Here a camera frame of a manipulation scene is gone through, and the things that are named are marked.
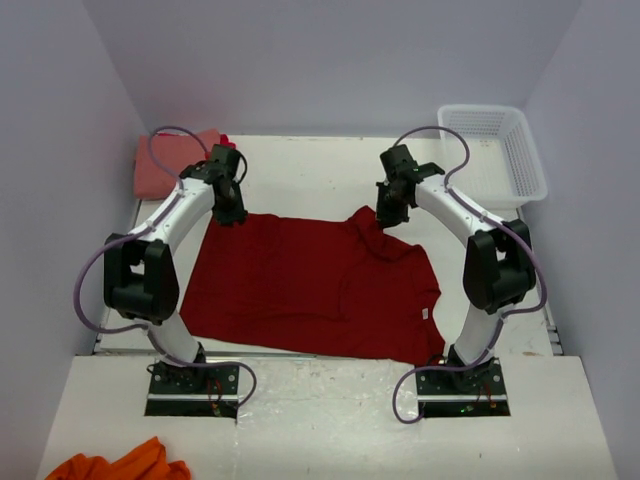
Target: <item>pink cloth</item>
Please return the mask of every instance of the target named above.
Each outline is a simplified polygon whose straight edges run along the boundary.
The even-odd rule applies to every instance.
[[[209,151],[214,144],[221,142],[220,133],[213,128],[198,133],[198,136]],[[205,159],[202,147],[188,135],[160,134],[153,139],[153,152],[158,160],[176,173],[180,173],[192,163]],[[143,200],[162,199],[171,193],[175,184],[175,180],[151,160],[147,150],[147,136],[140,136],[133,180],[135,196]]]

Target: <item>metal strip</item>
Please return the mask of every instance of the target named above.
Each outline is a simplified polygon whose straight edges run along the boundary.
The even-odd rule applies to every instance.
[[[419,402],[487,402],[489,399],[486,395],[418,395],[416,397]],[[492,401],[506,401],[506,395],[491,395]]]
[[[166,394],[166,395],[161,395],[158,393],[149,393],[147,395],[147,400],[168,400],[168,401],[198,401],[198,402],[202,402],[202,401],[207,401],[207,402],[217,402],[218,401],[218,396],[217,395],[202,395],[202,394],[194,394],[194,395],[189,395],[189,394]],[[238,395],[222,395],[222,397],[220,398],[221,402],[237,402],[238,401]]]

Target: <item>orange cloth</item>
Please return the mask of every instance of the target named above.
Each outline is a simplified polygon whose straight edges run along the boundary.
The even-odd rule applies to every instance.
[[[147,440],[115,463],[82,453],[70,458],[46,480],[190,480],[183,461],[167,463],[167,452],[158,437]]]

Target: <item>red t-shirt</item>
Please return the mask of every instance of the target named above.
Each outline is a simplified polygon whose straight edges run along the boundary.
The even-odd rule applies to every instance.
[[[422,247],[383,233],[368,207],[345,222],[250,214],[210,223],[181,314],[201,337],[423,365],[444,348],[439,295]]]

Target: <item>white floor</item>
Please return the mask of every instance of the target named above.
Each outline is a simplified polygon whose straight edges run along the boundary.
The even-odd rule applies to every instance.
[[[507,355],[511,417],[398,423],[390,397],[407,365],[245,359],[258,375],[238,423],[144,417],[149,357],[77,357],[39,479],[78,452],[116,460],[158,436],[194,480],[613,480],[580,359]],[[241,375],[241,392],[247,376]],[[400,410],[415,415],[415,382]]]
[[[335,137],[234,137],[249,161],[249,173],[242,185],[245,207],[253,213],[343,221],[362,205],[375,209],[376,181],[384,178],[380,153],[393,139]],[[443,161],[438,140],[408,140],[419,163],[435,161],[449,167],[456,161]],[[160,202],[143,202],[138,222],[144,221]],[[515,210],[498,211],[506,219],[517,218]],[[434,318],[448,343],[462,329],[468,300],[462,289],[464,247],[435,218],[422,210],[410,212],[411,221],[387,233],[425,248],[440,283],[442,295]],[[182,294],[186,290],[204,233],[211,216],[202,218],[175,252],[174,262]],[[530,292],[523,305],[537,302]],[[107,327],[127,325],[117,312],[108,315]],[[521,353],[552,355],[543,312],[518,317],[507,323],[496,347],[498,355]],[[291,353],[252,345],[237,345],[214,339],[200,339],[209,353],[240,355]],[[105,336],[98,346],[103,352],[151,351],[147,338],[139,331]]]

